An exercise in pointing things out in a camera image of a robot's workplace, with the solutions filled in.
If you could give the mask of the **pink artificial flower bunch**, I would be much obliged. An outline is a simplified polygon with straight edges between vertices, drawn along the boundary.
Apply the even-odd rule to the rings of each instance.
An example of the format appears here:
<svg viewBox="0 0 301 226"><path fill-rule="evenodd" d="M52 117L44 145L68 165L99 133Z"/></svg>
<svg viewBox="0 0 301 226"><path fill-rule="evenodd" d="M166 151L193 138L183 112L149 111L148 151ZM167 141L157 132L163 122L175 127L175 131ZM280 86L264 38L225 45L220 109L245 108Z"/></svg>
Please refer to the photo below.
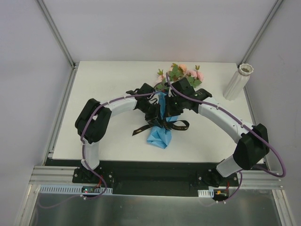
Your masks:
<svg viewBox="0 0 301 226"><path fill-rule="evenodd" d="M188 69L185 64L172 63L170 69L166 73L164 73L164 70L159 69L157 75L158 78L154 86L156 91L167 90L167 77L170 82L176 82L186 78L193 88L199 86L204 80L204 76L200 72L200 65L195 65L194 69Z"/></svg>

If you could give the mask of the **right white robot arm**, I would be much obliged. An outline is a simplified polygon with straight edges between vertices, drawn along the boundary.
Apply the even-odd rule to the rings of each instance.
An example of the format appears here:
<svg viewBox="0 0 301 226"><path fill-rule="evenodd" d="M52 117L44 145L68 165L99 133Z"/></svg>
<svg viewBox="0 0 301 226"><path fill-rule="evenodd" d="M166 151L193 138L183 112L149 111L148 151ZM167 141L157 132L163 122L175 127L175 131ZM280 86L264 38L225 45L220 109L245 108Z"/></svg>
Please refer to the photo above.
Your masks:
<svg viewBox="0 0 301 226"><path fill-rule="evenodd" d="M165 115L177 116L185 109L206 117L226 132L236 143L234 153L202 176L208 186L224 185L229 176L241 170L250 170L269 153L266 146L268 133L265 126L254 126L228 114L205 89L195 90L186 78L168 86L165 97Z"/></svg>

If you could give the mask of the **blue wrapping paper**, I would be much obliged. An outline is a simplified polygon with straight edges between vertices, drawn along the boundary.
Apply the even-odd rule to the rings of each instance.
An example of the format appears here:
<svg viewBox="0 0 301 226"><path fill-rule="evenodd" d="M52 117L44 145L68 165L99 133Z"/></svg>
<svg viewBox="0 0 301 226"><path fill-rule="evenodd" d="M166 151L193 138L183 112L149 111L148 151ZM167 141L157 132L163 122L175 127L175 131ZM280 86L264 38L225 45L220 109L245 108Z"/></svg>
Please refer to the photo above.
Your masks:
<svg viewBox="0 0 301 226"><path fill-rule="evenodd" d="M160 104L160 116L163 117L165 113L165 96L166 94L163 92L158 93ZM158 126L152 127L150 134L147 138L147 143L153 145L155 147L159 147L165 149L168 147L169 143L172 139L171 130L167 130L166 128L160 128Z"/></svg>

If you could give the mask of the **black ribbon gold lettering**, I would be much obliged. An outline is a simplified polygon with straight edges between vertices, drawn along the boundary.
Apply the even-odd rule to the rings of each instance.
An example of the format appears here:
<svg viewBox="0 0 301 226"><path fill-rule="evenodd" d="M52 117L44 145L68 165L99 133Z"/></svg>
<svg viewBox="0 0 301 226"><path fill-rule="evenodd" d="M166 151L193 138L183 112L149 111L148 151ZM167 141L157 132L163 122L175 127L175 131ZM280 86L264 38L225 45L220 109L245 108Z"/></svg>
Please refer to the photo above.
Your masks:
<svg viewBox="0 0 301 226"><path fill-rule="evenodd" d="M183 126L177 126L177 125L175 125L176 122L182 123ZM144 125L144 126L138 128L138 129L134 130L133 133L132 133L132 135L135 136L135 135L137 135L137 134L139 134L139 133L141 133L141 132L143 132L143 131L145 131L147 129L155 127L155 126L157 126L159 128L164 128L166 130L172 130L173 129L173 130L178 130L178 131L186 131L189 128L190 124L186 120L162 121L159 124L158 123L157 124L155 124L155 123L149 123L147 125Z"/></svg>

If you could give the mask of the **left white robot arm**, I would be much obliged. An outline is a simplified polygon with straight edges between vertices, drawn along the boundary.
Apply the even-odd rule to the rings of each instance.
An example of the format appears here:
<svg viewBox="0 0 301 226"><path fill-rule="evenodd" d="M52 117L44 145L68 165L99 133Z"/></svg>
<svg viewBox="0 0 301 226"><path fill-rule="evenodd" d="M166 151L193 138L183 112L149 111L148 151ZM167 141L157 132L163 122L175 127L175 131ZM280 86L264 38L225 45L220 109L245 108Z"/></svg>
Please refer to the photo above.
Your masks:
<svg viewBox="0 0 301 226"><path fill-rule="evenodd" d="M145 121L158 125L160 106L157 91L147 83L139 89L129 90L122 97L101 103L92 98L87 101L75 121L75 128L82 142L81 164L86 168L83 178L89 183L99 179L99 142L104 137L112 117L138 109L145 114Z"/></svg>

